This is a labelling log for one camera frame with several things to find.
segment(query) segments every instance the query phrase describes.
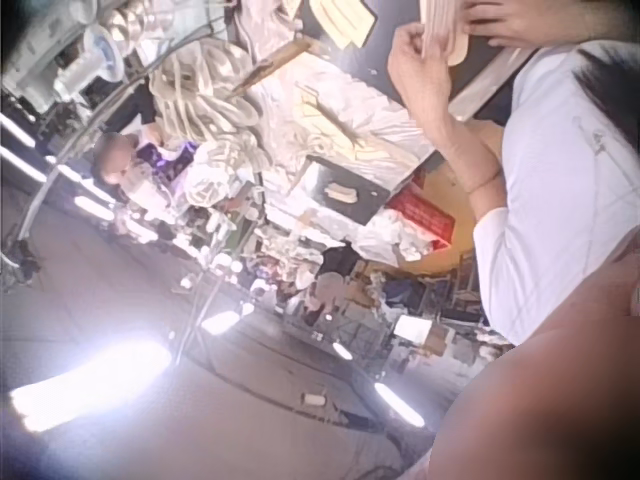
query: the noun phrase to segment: bright light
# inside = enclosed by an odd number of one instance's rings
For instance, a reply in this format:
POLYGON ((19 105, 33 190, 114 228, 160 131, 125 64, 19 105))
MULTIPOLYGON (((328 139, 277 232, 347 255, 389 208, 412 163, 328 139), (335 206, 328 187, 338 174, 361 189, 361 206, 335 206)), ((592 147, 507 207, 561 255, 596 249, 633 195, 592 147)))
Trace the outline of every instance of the bright light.
POLYGON ((191 280, 191 276, 187 275, 182 280, 180 280, 180 286, 182 288, 186 288, 187 290, 193 287, 193 281, 191 280))
POLYGON ((107 348, 85 365, 10 393, 25 427, 42 432, 74 418, 134 399, 171 363, 171 354, 150 340, 107 348))
POLYGON ((99 203, 96 203, 87 197, 76 197, 73 199, 73 201, 77 206, 86 210, 89 213, 92 213, 96 217, 100 217, 103 220, 106 220, 108 222, 113 221, 113 218, 114 218, 113 212, 108 208, 103 207, 99 203))
POLYGON ((78 172, 75 172, 75 171, 71 170, 66 165, 58 165, 56 168, 58 170, 60 170, 61 174, 63 174, 65 177, 67 177, 72 182, 79 183, 79 182, 82 181, 82 176, 80 176, 80 174, 78 172))
POLYGON ((116 199, 115 198, 113 198, 108 193, 100 190, 98 187, 96 187, 94 185, 92 178, 86 178, 86 179, 82 180, 80 182, 80 185, 82 185, 84 188, 89 190, 91 193, 93 193, 99 199, 104 200, 105 202, 109 202, 109 203, 116 203, 116 199))
POLYGON ((228 267, 229 265, 231 265, 231 262, 231 256, 229 256, 229 254, 227 253, 219 253, 213 259, 214 265, 222 265, 223 267, 228 267))
POLYGON ((0 123, 4 128, 9 130, 11 133, 15 135, 15 137, 24 143, 27 147, 33 148, 36 146, 36 141, 31 138, 31 136, 22 130, 18 125, 16 125, 13 120, 9 120, 3 114, 0 113, 0 123))
POLYGON ((243 268, 244 268, 244 266, 242 265, 241 261, 234 260, 233 262, 231 262, 231 271, 233 273, 240 273, 243 268))
POLYGON ((2 155, 3 158, 7 159, 9 163, 12 163, 15 167, 19 168, 24 173, 26 173, 31 178, 33 178, 36 182, 44 183, 45 180, 47 179, 47 176, 44 173, 42 173, 37 168, 32 167, 27 162, 25 162, 16 154, 14 154, 13 152, 10 152, 6 148, 0 147, 0 155, 2 155))
POLYGON ((333 349, 345 360, 353 360, 353 355, 351 355, 351 352, 344 348, 340 343, 333 342, 333 349))
POLYGON ((149 230, 147 227, 143 227, 138 222, 125 218, 125 225, 131 233, 133 233, 142 243, 155 242, 158 239, 158 234, 153 230, 149 230))
POLYGON ((246 317, 247 315, 251 315, 256 309, 253 303, 243 303, 242 304, 242 316, 246 317))
POLYGON ((423 345, 431 331, 433 320, 410 315, 401 315, 396 323, 393 333, 415 345, 423 345))
POLYGON ((238 312, 223 312, 202 322, 202 328, 211 335, 221 335, 239 321, 240 314, 238 312))
POLYGON ((393 408, 398 414, 414 427, 424 427, 424 419, 413 408, 405 403, 399 396, 387 387, 384 383, 375 384, 378 394, 393 408))

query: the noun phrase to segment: bracelet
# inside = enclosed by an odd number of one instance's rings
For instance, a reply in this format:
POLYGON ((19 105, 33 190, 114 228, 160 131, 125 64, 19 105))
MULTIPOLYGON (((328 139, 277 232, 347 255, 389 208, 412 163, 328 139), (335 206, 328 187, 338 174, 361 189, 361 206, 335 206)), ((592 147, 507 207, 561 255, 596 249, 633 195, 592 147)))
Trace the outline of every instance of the bracelet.
POLYGON ((498 168, 498 170, 496 170, 496 173, 494 173, 491 178, 489 178, 488 180, 485 180, 484 182, 482 182, 480 185, 473 187, 471 190, 465 190, 465 193, 467 195, 473 195, 475 192, 477 192, 478 190, 480 190, 482 187, 490 184, 491 182, 493 182, 496 178, 500 177, 500 175, 502 175, 502 167, 498 168))

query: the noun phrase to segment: wrist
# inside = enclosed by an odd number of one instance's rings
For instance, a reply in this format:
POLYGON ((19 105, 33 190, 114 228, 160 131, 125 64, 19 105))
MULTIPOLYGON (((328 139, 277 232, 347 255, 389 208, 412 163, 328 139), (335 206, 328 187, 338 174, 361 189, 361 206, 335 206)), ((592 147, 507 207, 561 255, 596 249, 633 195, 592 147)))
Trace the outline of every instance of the wrist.
POLYGON ((455 145, 456 125, 458 121, 447 112, 437 121, 418 122, 427 139, 439 150, 449 150, 455 145))

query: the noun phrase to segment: red sign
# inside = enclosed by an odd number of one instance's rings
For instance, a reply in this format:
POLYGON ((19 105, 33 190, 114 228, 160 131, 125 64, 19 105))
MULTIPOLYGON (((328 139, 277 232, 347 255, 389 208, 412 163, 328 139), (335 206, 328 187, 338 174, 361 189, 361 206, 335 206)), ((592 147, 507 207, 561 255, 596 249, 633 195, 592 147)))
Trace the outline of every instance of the red sign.
POLYGON ((455 218, 422 198, 414 188, 412 184, 407 185, 389 201, 387 206, 438 237, 434 242, 434 250, 450 247, 456 225, 455 218))

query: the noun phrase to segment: white shirt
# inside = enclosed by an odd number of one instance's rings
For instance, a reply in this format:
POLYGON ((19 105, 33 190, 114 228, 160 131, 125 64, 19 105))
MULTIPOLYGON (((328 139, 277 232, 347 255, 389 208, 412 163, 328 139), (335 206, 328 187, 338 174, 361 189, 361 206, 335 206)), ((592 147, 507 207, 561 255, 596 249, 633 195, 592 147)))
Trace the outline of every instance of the white shirt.
MULTIPOLYGON (((602 56, 605 45, 640 55, 617 42, 580 48, 602 56)), ((502 152, 508 207, 474 231, 484 309, 515 345, 640 225, 640 159, 576 82, 578 48, 544 49, 518 75, 502 152)))

